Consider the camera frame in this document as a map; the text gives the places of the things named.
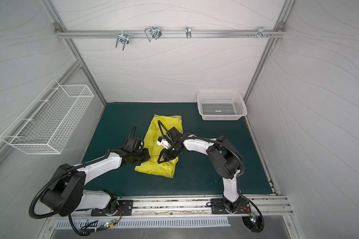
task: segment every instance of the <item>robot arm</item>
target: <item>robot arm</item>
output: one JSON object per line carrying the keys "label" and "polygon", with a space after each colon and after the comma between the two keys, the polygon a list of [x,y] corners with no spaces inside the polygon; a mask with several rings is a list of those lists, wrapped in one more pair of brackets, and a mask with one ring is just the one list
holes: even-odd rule
{"label": "robot arm", "polygon": [[241,200],[239,176],[244,173],[245,169],[242,156],[230,141],[224,136],[218,139],[207,139],[189,133],[183,135],[175,127],[167,130],[161,122],[158,125],[167,131],[166,134],[162,133],[163,137],[157,141],[158,145],[165,147],[160,153],[158,163],[173,160],[188,151],[208,155],[223,180],[225,208],[228,212],[235,213]]}
{"label": "robot arm", "polygon": [[[141,165],[149,158],[150,155],[148,149],[144,148],[144,142],[129,135],[123,146],[110,150],[103,158],[84,164],[74,166],[63,164],[58,167],[52,176],[52,179],[57,177],[57,180],[52,183],[50,181],[48,187],[44,187],[38,193],[40,201],[52,209],[54,214],[58,213],[60,216],[67,216],[75,210],[91,208],[104,209],[105,214],[111,215],[117,210],[117,197],[104,191],[84,190],[84,185],[110,170],[129,163]],[[34,213],[34,206],[38,199],[37,196],[35,198],[36,200],[33,200],[29,208],[29,215],[32,218],[46,217]]]}

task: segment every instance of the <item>metal rail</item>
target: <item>metal rail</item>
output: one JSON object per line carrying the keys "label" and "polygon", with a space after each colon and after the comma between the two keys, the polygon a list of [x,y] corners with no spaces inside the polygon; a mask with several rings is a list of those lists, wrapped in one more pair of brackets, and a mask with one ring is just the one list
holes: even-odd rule
{"label": "metal rail", "polygon": [[[282,10],[278,16],[278,20],[275,23],[274,29],[279,29],[279,30],[283,31],[284,24],[286,22],[287,16],[290,13],[290,10],[291,10],[291,7],[292,7],[292,4],[294,3],[294,1],[295,0],[286,0],[284,2]],[[255,69],[253,78],[251,79],[249,87],[247,88],[247,92],[244,96],[245,104],[247,104],[247,102],[249,101],[250,94],[253,91],[255,83],[258,81],[258,78],[262,73],[263,67],[264,67],[265,63],[267,62],[267,59],[269,58],[270,53],[273,50],[276,41],[277,41],[277,38],[269,39],[264,50],[263,50],[261,60],[259,61],[259,64],[258,64],[257,68]]]}
{"label": "metal rail", "polygon": [[[272,215],[293,215],[291,206],[286,196],[275,195],[245,195],[249,198],[261,211],[263,216]],[[141,197],[141,198],[127,198],[133,200],[132,214],[126,217],[196,217],[196,216],[221,216],[211,214],[211,208],[206,205],[211,198],[218,197]],[[251,207],[252,212],[256,212],[254,207]],[[91,210],[79,211],[72,213],[73,218],[90,218]],[[238,214],[225,214],[223,216],[237,216]],[[66,219],[55,215],[49,219]]]}
{"label": "metal rail", "polygon": [[[162,30],[160,38],[187,38],[186,30]],[[147,38],[145,31],[61,31],[56,32],[57,38],[78,39],[78,38],[117,38],[124,33],[130,38]],[[283,37],[283,31],[264,30],[264,38]],[[258,30],[192,30],[192,38],[256,38]]]}
{"label": "metal rail", "polygon": [[[55,30],[59,29],[63,31],[66,29],[64,22],[62,21],[60,15],[58,14],[55,6],[53,5],[51,0],[40,0],[41,3],[44,5],[45,10],[47,11],[48,15],[53,21],[53,25],[55,26]],[[71,51],[72,55],[75,57],[77,61],[82,63],[83,72],[88,79],[89,83],[91,84],[92,88],[94,89],[97,97],[100,99],[103,106],[106,106],[106,100],[104,95],[102,94],[100,88],[98,87],[93,75],[90,73],[88,66],[86,65],[84,59],[82,58],[80,52],[78,51],[75,43],[71,39],[64,39],[65,43],[67,44],[69,50]]]}

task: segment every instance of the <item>yellow garment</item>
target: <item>yellow garment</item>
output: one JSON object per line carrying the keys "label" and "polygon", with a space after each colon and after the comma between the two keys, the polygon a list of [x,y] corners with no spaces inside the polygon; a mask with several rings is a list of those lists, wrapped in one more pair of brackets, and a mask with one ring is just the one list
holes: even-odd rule
{"label": "yellow garment", "polygon": [[154,115],[154,118],[150,122],[148,132],[144,138],[145,148],[149,150],[150,159],[147,162],[142,163],[140,166],[136,166],[134,170],[143,172],[145,174],[173,178],[176,163],[178,162],[178,157],[174,160],[170,160],[169,162],[164,162],[161,164],[157,163],[160,152],[164,149],[163,146],[156,144],[158,138],[162,136],[160,128],[158,127],[158,120],[161,121],[168,130],[172,127],[176,127],[179,132],[183,133],[181,116],[168,117]]}

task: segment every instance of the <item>metal hook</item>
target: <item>metal hook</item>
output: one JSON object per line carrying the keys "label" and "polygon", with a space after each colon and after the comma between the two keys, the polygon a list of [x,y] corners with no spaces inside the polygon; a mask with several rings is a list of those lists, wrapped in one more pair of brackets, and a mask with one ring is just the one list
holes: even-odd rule
{"label": "metal hook", "polygon": [[191,38],[191,29],[190,29],[190,27],[187,26],[187,27],[185,28],[185,30],[186,30],[186,38]]}
{"label": "metal hook", "polygon": [[255,34],[257,38],[260,38],[260,37],[268,37],[268,35],[264,34],[263,33],[263,26],[261,26],[259,29],[258,29],[258,33]]}
{"label": "metal hook", "polygon": [[160,36],[162,36],[162,32],[159,26],[145,28],[145,34],[149,41],[152,41],[153,37],[157,40]]}
{"label": "metal hook", "polygon": [[129,36],[127,34],[121,33],[118,35],[117,41],[115,42],[115,47],[117,48],[118,43],[121,42],[123,44],[122,50],[125,49],[126,44],[129,44]]}

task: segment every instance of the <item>wall-mounted basket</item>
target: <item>wall-mounted basket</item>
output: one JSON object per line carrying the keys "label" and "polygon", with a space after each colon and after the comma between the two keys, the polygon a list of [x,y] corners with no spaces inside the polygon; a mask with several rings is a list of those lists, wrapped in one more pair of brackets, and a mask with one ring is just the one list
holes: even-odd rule
{"label": "wall-mounted basket", "polygon": [[87,85],[53,80],[0,139],[30,155],[61,154],[92,99]]}
{"label": "wall-mounted basket", "polygon": [[197,106],[203,120],[239,120],[247,115],[242,95],[234,91],[200,91]]}

